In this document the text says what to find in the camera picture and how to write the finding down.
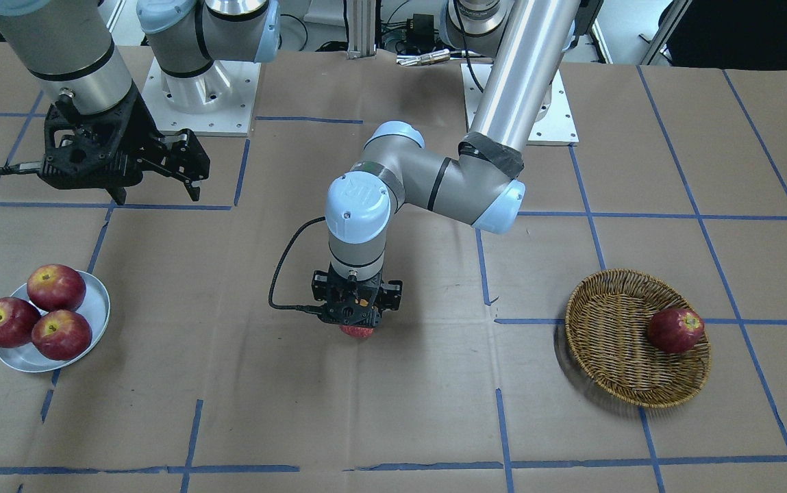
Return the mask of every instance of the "red apple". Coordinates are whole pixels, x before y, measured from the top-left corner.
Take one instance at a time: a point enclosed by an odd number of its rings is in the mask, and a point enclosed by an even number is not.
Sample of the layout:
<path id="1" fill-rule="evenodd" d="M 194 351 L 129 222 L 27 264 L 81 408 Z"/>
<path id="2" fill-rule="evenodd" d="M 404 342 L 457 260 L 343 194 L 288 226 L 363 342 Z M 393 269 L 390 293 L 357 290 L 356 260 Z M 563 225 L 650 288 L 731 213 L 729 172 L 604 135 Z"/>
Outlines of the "red apple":
<path id="1" fill-rule="evenodd" d="M 685 353 L 702 335 L 703 319 L 691 309 L 663 309 L 649 321 L 649 342 L 667 353 Z"/>
<path id="2" fill-rule="evenodd" d="M 49 359 L 74 359 L 92 343 L 92 328 L 79 313 L 57 309 L 37 320 L 31 331 L 31 342 Z"/>
<path id="3" fill-rule="evenodd" d="M 31 342 L 40 312 L 23 299 L 7 296 L 0 299 L 0 347 L 19 347 Z"/>
<path id="4" fill-rule="evenodd" d="M 40 309 L 77 309 L 86 298 L 86 281 L 61 264 L 44 265 L 27 278 L 27 297 Z"/>
<path id="5" fill-rule="evenodd" d="M 369 327 L 356 327 L 356 325 L 339 325 L 341 331 L 353 339 L 368 339 L 375 329 Z"/>

